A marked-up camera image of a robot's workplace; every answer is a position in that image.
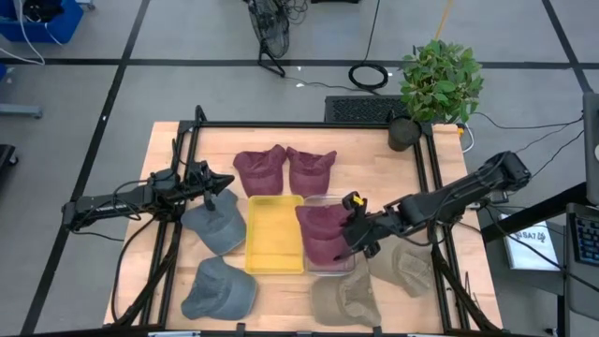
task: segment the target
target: khaki baseball cap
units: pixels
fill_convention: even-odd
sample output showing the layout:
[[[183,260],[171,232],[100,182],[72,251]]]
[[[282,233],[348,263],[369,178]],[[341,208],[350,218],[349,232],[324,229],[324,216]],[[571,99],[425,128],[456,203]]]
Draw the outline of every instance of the khaki baseball cap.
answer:
[[[401,286],[411,297],[425,294],[434,282],[430,247],[419,247],[400,238],[379,241],[381,251],[368,260],[371,275]]]
[[[363,260],[348,275],[316,280],[311,289],[311,302],[314,319],[322,325],[377,327],[381,324],[368,265]]]

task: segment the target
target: wire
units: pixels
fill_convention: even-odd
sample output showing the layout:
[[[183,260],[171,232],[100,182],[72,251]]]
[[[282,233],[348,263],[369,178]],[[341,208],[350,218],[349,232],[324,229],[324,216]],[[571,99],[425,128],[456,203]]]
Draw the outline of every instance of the wire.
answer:
[[[553,161],[553,159],[555,159],[555,157],[558,156],[558,154],[560,154],[560,152],[565,149],[568,145],[572,144],[575,140],[577,140],[578,138],[580,138],[580,136],[582,136],[582,134],[584,133],[584,130],[580,131],[580,133],[578,134],[578,136],[574,137],[573,139],[571,139],[570,141],[568,141],[567,143],[565,143],[564,145],[562,145],[561,148],[558,149],[558,152],[556,152],[551,159],[549,159],[547,161],[547,163],[545,163],[545,165],[543,165],[535,174],[533,174],[533,176],[531,177],[534,178],[537,174],[541,173],[541,171],[547,167],[547,165],[549,165],[549,163],[551,163]]]
[[[551,132],[547,133],[545,136],[541,137],[540,139],[537,139],[537,140],[534,140],[533,142],[530,142],[530,143],[529,143],[528,145],[526,145],[525,147],[523,147],[523,148],[521,148],[521,149],[519,149],[519,150],[515,151],[515,153],[516,153],[516,154],[518,154],[518,153],[520,153],[520,152],[522,152],[522,151],[524,151],[524,150],[528,149],[528,148],[529,148],[531,145],[533,145],[533,144],[535,144],[535,143],[537,143],[537,142],[539,142],[539,141],[541,141],[541,140],[543,140],[543,139],[545,139],[545,138],[547,138],[547,137],[549,137],[549,136],[551,136],[551,135],[553,135],[553,134],[556,134],[556,133],[558,133],[558,132],[560,132],[560,131],[564,130],[566,127],[568,127],[568,126],[570,126],[570,125],[572,125],[572,124],[578,123],[578,122],[580,122],[580,121],[582,121],[582,117],[580,117],[579,119],[575,120],[574,122],[570,122],[570,123],[568,123],[568,124],[566,124],[566,125],[562,126],[561,128],[559,128],[559,129],[557,129],[557,130],[555,130],[555,131],[551,131]]]
[[[379,95],[378,93],[373,93],[370,90],[349,88],[349,87],[342,86],[342,85],[329,85],[329,84],[326,84],[323,82],[318,82],[318,81],[308,82],[308,81],[304,81],[304,80],[289,77],[289,76],[285,76],[284,79],[298,81],[303,85],[323,86],[323,87],[327,87],[329,89],[345,89],[345,90],[349,90],[349,91],[353,91],[353,92],[364,92],[364,93],[369,93],[369,94],[373,94],[373,95]]]
[[[286,8],[286,6],[288,6],[288,3],[291,2],[291,1],[293,1],[294,4],[295,4],[296,0],[285,0],[285,2],[283,3],[283,6]],[[357,88],[349,88],[349,87],[346,87],[346,86],[343,86],[343,85],[330,85],[330,84],[326,84],[326,83],[319,82],[319,81],[304,81],[304,80],[293,78],[293,77],[289,77],[289,76],[285,76],[284,79],[298,81],[301,84],[307,85],[307,86],[321,86],[321,87],[326,87],[326,88],[329,88],[329,89],[345,89],[345,90],[348,90],[348,91],[351,91],[351,92],[363,92],[363,93],[369,93],[369,94],[372,94],[372,95],[380,95],[380,94],[376,93],[374,90],[380,89],[380,88],[384,87],[385,85],[387,85],[387,83],[388,83],[388,72],[382,66],[374,65],[374,64],[366,64],[366,60],[368,59],[368,55],[370,54],[370,51],[371,51],[371,45],[373,43],[374,27],[376,26],[376,19],[378,17],[378,9],[380,7],[380,4],[381,4],[381,0],[378,0],[377,3],[376,3],[376,10],[374,12],[374,20],[373,20],[373,27],[371,29],[371,35],[370,35],[370,38],[368,39],[368,48],[366,49],[366,55],[364,56],[364,59],[359,64],[357,64],[355,66],[352,66],[349,69],[349,73],[348,73],[349,80],[354,85],[356,85]],[[364,84],[364,83],[358,82],[356,80],[356,78],[354,77],[354,71],[356,71],[356,69],[358,69],[360,67],[369,67],[369,68],[372,68],[372,69],[380,72],[383,75],[383,80],[381,82],[379,82],[379,83],[376,83],[376,84]]]
[[[117,292],[118,286],[119,286],[119,274],[121,273],[121,264],[123,262],[124,252],[126,252],[127,248],[129,247],[129,244],[131,244],[133,239],[135,239],[144,229],[146,229],[153,222],[153,220],[155,218],[156,218],[156,215],[154,215],[152,217],[152,219],[150,219],[150,221],[148,221],[142,227],[140,227],[138,230],[136,230],[136,232],[133,233],[133,235],[131,235],[131,237],[124,244],[123,250],[121,251],[121,254],[119,254],[119,259],[116,262],[116,272],[114,273],[114,282],[112,284],[112,295],[110,298],[110,311],[112,313],[112,319],[115,322],[118,320],[118,318],[117,318],[118,315],[116,312],[116,304],[115,304],[116,292]]]
[[[462,225],[463,227],[468,227],[468,229],[474,230],[474,231],[478,232],[479,234],[481,233],[480,229],[478,229],[472,225],[464,224],[461,221],[458,221],[456,224]]]
[[[26,59],[26,58],[22,58],[20,56],[17,56],[15,54],[13,54],[10,51],[6,51],[2,48],[0,48],[0,51],[5,53],[8,56],[11,56],[17,60],[21,60],[25,63],[29,63],[29,64],[34,64],[34,65],[40,65],[40,66],[45,66],[46,65],[46,60],[44,59],[44,57],[39,53],[39,51],[37,51],[37,49],[31,44],[31,42],[29,41],[29,37],[27,36],[27,33],[25,32],[25,25],[22,21],[22,0],[19,0],[19,23],[21,24],[21,31],[22,31],[22,35],[25,38],[25,41],[27,42],[27,44],[29,45],[29,48],[31,48],[31,50],[37,55],[37,57],[39,57],[39,59],[41,61],[37,61],[37,60],[30,60],[30,59]],[[51,38],[53,38],[56,41],[56,38],[54,38],[54,36],[50,33],[50,31],[48,30],[48,25],[46,24],[46,31],[48,31],[48,34],[50,35]]]
[[[475,135],[472,133],[472,130],[470,130],[470,126],[468,126],[468,124],[464,123],[464,128],[468,131],[468,135],[470,135],[470,139],[472,140],[472,143],[465,150],[461,151],[463,154],[467,153],[468,151],[472,150],[472,148],[475,147]]]
[[[289,23],[300,25],[306,20],[306,17],[308,16],[307,0],[303,0],[299,6],[298,0],[284,0],[281,5],[283,5],[283,8],[285,9],[285,15],[287,16]]]
[[[116,239],[116,238],[112,238],[112,237],[110,237],[108,235],[104,235],[104,234],[100,234],[100,233],[94,233],[94,232],[75,232],[74,231],[72,233],[76,234],[76,235],[95,235],[97,237],[104,238],[104,239],[110,240],[110,241],[115,241],[115,242],[123,242],[124,241],[123,239]]]
[[[371,36],[368,38],[368,48],[366,49],[366,55],[362,60],[362,64],[368,59],[368,54],[371,52],[371,45],[373,44],[374,27],[376,26],[376,18],[378,17],[378,8],[381,6],[381,0],[376,2],[376,10],[374,11],[373,27],[371,28]]]
[[[486,114],[482,113],[482,112],[473,112],[473,115],[481,115],[485,118],[487,118],[489,120],[489,122],[491,122],[493,125],[495,125],[496,127],[499,127],[500,129],[504,129],[504,130],[529,130],[529,129],[538,129],[538,128],[546,128],[546,127],[554,127],[554,126],[564,126],[564,125],[570,125],[573,123],[576,123],[579,121],[579,119],[572,121],[572,122],[566,122],[566,123],[557,123],[557,124],[551,124],[551,125],[536,125],[536,126],[503,126],[503,125],[498,125],[497,123],[495,123],[492,119],[490,119],[489,116],[487,116]]]
[[[485,207],[491,207],[492,209],[494,209],[494,210],[495,210],[495,211],[497,211],[497,212],[502,212],[502,210],[498,209],[496,206],[493,206],[493,205],[487,205],[487,206],[485,206]],[[561,233],[559,230],[555,230],[555,229],[553,229],[553,228],[551,228],[551,227],[549,227],[549,226],[544,226],[544,225],[532,225],[531,227],[545,227],[545,228],[547,228],[548,230],[550,230],[550,231],[552,231],[552,232],[554,232],[554,233],[560,234],[560,235],[562,235],[562,236],[563,236],[563,235],[565,235],[565,234]]]
[[[573,139],[570,139],[567,143],[565,143],[564,145],[562,145],[562,147],[560,147],[558,149],[558,151],[537,171],[535,172],[532,176],[531,176],[531,180],[536,177],[537,174],[541,173],[541,171],[546,168],[549,163],[551,163],[557,156],[558,154],[560,154],[560,152],[566,148],[568,145],[572,144],[575,140],[577,140],[578,138],[580,138],[580,136],[584,133],[584,129],[582,131],[580,131],[580,133],[574,137]],[[514,193],[508,193],[507,196],[508,197],[513,197],[515,194],[517,194],[519,191],[514,192]]]
[[[571,273],[570,271],[567,271],[563,266],[560,266],[560,264],[554,262],[553,260],[551,260],[550,258],[544,256],[543,254],[539,253],[539,251],[537,251],[536,249],[532,248],[528,243],[526,242],[522,242],[514,237],[512,237],[511,235],[509,235],[501,226],[499,226],[499,224],[497,223],[497,220],[495,220],[495,218],[493,217],[492,213],[490,212],[490,210],[488,208],[485,208],[485,211],[487,211],[487,213],[489,214],[490,219],[493,222],[493,225],[495,225],[497,227],[497,229],[499,229],[499,231],[502,232],[502,234],[504,234],[506,237],[510,238],[511,240],[518,242],[519,244],[525,246],[526,248],[530,249],[531,251],[533,251],[533,253],[537,254],[539,257],[543,258],[548,264],[556,267],[557,269],[559,269],[562,273],[564,273],[565,275],[572,277],[573,279],[579,281],[581,284],[583,284],[584,286],[589,287],[590,289],[599,292],[599,287],[594,286],[592,284],[590,284],[589,282],[581,279],[580,277],[574,275],[573,273]]]
[[[349,73],[347,74],[347,76],[349,77],[349,80],[352,83],[354,83],[354,85],[356,85],[360,89],[368,91],[369,93],[371,93],[373,95],[376,95],[374,93],[374,90],[383,88],[384,86],[387,85],[387,83],[389,81],[389,73],[387,72],[386,68],[384,68],[383,66],[380,66],[380,65],[366,63],[366,60],[368,59],[368,55],[371,52],[371,45],[373,44],[374,27],[376,26],[376,19],[378,18],[378,8],[380,6],[381,6],[381,0],[377,0],[376,1],[376,10],[374,11],[373,27],[371,28],[371,36],[368,38],[368,48],[366,49],[366,55],[364,55],[364,59],[362,60],[362,62],[360,62],[359,64],[357,64],[355,66],[352,66],[349,69]],[[376,84],[364,84],[362,82],[359,82],[354,77],[354,72],[361,67],[368,67],[368,68],[378,71],[381,75],[383,75],[383,79]]]

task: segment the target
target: black stand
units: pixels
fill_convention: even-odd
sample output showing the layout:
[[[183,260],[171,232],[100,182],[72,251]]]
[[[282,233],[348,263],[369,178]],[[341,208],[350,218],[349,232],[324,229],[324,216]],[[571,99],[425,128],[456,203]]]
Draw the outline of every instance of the black stand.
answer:
[[[269,56],[270,60],[274,63],[274,65],[277,68],[279,68],[279,70],[277,71],[277,70],[271,68],[270,66],[263,64],[262,63],[262,54],[266,54],[267,56]],[[281,66],[279,66],[279,63],[274,59],[274,57],[272,57],[272,54],[270,53],[269,48],[264,43],[264,40],[260,41],[260,54],[258,55],[258,65],[262,66],[263,68],[267,69],[270,72],[273,72],[273,73],[281,76],[282,78],[285,77],[285,71],[281,68]]]

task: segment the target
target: wooden table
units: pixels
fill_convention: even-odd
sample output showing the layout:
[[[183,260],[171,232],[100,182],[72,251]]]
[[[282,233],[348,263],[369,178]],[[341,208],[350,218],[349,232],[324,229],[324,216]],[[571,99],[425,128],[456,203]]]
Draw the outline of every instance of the wooden table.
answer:
[[[165,169],[172,156],[171,140],[176,137],[178,123],[156,123],[148,145],[141,177],[151,172]],[[444,184],[451,183],[466,174],[460,140],[454,125],[436,125],[434,138],[439,165]],[[186,154],[190,137],[183,145]],[[419,191],[414,151],[403,153],[391,151],[387,146],[387,131],[383,129],[303,129],[303,128],[226,128],[208,127],[199,132],[196,160],[207,160],[217,173],[235,174],[235,182],[229,188],[239,197],[238,208],[247,219],[247,196],[241,187],[241,180],[233,168],[233,158],[241,151],[265,151],[274,143],[292,146],[295,149],[315,154],[337,151],[337,160],[332,168],[329,193],[344,196],[351,191],[369,200],[369,211],[376,212],[381,207],[403,195]],[[429,158],[424,151],[428,182],[433,190]],[[288,161],[284,165],[285,190],[288,185]],[[201,198],[189,203],[195,207]],[[478,227],[474,212],[467,212],[462,222]],[[126,238],[140,226],[140,222],[130,222]],[[129,246],[121,268],[121,278],[117,294],[117,312],[122,315],[134,300],[148,279],[148,270],[153,254],[157,224],[143,231]],[[416,234],[416,239],[424,241],[424,233]],[[470,286],[482,311],[491,322],[502,326],[495,298],[493,283],[482,238],[475,231],[455,226],[453,237],[458,256],[461,279],[468,271]],[[173,282],[167,329],[170,330],[234,330],[237,322],[215,320],[202,317],[189,320],[181,312],[181,302],[189,294],[197,271],[204,258],[213,253],[204,245],[197,234],[183,229],[176,275]],[[226,263],[242,269],[244,245],[225,256]],[[372,329],[360,325],[327,327],[314,321],[310,309],[309,288],[316,276],[303,275],[256,275],[258,295],[252,312],[242,322],[247,330],[260,331],[343,331],[370,332]],[[442,332],[438,300],[435,290],[419,298],[410,298],[400,287],[372,277],[374,297],[382,315],[383,332]],[[162,286],[154,292],[154,305],[150,322],[156,322],[158,306],[162,296]],[[447,291],[453,327],[458,327],[458,315],[452,291]],[[110,314],[106,322],[111,322]]]

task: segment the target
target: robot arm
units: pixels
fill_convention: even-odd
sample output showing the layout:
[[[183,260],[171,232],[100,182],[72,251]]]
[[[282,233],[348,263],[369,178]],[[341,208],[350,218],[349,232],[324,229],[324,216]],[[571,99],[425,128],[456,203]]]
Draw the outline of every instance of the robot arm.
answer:
[[[437,223],[454,224],[460,220],[466,206],[480,200],[492,190],[518,191],[530,179],[530,171],[518,156],[504,152],[496,154],[476,172],[454,183],[431,193],[400,198],[384,206],[381,212],[366,213],[368,200],[353,192],[343,199],[344,207],[354,210],[343,228],[343,237],[350,249],[346,254],[335,258],[345,258],[358,252],[364,252],[367,258],[373,257],[381,249],[377,241],[389,235],[402,238],[425,228],[434,234]],[[431,245],[433,267],[446,278],[456,298],[463,303],[476,325],[481,331],[499,331],[463,288],[444,259],[439,244],[431,241]]]
[[[183,180],[171,169],[164,169],[152,173],[146,184],[131,191],[81,197],[66,203],[63,206],[63,226],[77,231],[97,220],[142,212],[172,217],[178,212],[167,211],[173,211],[183,201],[199,196],[203,196],[209,208],[213,208],[211,195],[218,195],[234,179],[232,175],[212,172],[205,161],[191,163]]]

